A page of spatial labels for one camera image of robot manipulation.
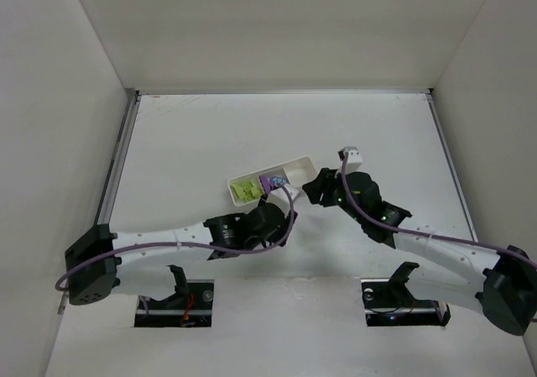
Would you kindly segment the purple long lego brick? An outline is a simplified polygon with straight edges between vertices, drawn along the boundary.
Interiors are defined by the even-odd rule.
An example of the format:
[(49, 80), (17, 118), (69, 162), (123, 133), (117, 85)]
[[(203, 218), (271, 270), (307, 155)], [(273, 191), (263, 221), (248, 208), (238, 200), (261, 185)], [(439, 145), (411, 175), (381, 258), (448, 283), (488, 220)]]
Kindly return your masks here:
[(265, 175), (261, 175), (259, 177), (259, 182), (260, 182), (260, 185), (261, 185), (261, 187), (263, 189), (263, 194), (264, 195), (268, 195), (271, 191), (273, 191), (274, 189), (277, 188), (277, 187), (273, 187), (273, 186), (270, 185), (270, 183), (269, 183), (270, 178), (271, 177), (267, 177)]

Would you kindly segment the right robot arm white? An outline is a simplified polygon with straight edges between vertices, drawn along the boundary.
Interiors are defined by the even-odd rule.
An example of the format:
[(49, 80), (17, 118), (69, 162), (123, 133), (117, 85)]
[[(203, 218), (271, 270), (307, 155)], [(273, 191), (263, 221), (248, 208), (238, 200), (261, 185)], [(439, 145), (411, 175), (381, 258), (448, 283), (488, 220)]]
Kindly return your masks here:
[(408, 210), (386, 202), (363, 172), (341, 175), (324, 168), (303, 190), (313, 205), (341, 208), (372, 241), (438, 265), (428, 270), (406, 261), (387, 279), (364, 281), (362, 300), (369, 312), (454, 304), (515, 336), (524, 335), (534, 320), (536, 270), (522, 249), (441, 241), (431, 226), (414, 223)]

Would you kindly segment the white three-compartment tray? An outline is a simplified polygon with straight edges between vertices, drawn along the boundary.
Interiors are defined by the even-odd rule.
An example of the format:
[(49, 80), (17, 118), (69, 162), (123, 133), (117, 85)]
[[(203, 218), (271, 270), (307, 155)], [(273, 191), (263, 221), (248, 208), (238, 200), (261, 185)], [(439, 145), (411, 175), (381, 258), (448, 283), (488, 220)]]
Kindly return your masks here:
[(305, 156), (231, 178), (227, 182), (227, 188), (233, 204), (242, 207), (257, 201), (280, 184), (301, 187), (312, 181), (316, 174), (317, 170), (311, 158)]

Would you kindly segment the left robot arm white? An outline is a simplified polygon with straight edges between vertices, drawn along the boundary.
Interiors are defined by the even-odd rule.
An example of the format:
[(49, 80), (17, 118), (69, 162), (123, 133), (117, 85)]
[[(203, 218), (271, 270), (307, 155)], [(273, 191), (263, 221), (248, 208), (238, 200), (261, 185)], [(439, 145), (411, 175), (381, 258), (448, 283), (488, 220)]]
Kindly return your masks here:
[(261, 199), (236, 212), (193, 225), (147, 233), (113, 232), (109, 224), (87, 230), (65, 251), (65, 273), (55, 288), (72, 306), (113, 293), (156, 301), (186, 293), (183, 267), (194, 261), (265, 254), (286, 245), (298, 214), (293, 202)]

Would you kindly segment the purple patterned lego brick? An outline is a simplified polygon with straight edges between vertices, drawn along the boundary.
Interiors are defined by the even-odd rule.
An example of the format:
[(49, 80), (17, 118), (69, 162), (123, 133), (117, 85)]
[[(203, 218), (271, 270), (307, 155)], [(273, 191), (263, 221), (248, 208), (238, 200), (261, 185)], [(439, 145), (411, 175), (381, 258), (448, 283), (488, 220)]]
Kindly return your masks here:
[(269, 179), (269, 183), (271, 186), (273, 187), (279, 187), (279, 186), (282, 186), (282, 185), (285, 185), (288, 183), (288, 181), (284, 178), (284, 177), (280, 177), (280, 176), (272, 176), (270, 179)]

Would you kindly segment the green lego brick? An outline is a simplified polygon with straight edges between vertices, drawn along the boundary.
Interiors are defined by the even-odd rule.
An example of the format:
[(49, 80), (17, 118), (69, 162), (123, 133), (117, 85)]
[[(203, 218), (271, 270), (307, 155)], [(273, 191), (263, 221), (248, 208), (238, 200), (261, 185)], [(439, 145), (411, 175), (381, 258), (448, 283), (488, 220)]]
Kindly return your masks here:
[(232, 197), (238, 205), (256, 201), (264, 194), (263, 188), (254, 179), (234, 181), (229, 186)]

